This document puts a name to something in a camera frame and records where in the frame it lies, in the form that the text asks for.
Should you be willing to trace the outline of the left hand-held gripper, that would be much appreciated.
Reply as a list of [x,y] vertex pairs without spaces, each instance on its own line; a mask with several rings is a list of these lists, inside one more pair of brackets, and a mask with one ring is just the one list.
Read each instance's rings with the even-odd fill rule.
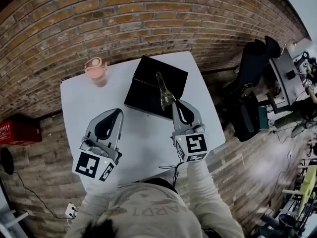
[[118,150],[124,121],[119,108],[105,111],[92,119],[82,138],[80,155],[73,172],[96,182],[105,182],[119,163]]

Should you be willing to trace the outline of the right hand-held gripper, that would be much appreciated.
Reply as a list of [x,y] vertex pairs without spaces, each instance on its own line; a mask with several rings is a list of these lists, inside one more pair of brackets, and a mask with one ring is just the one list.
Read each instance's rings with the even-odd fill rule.
[[180,161],[188,163],[205,159],[210,150],[200,112],[191,104],[176,100],[172,103],[172,116],[174,132],[171,138]]

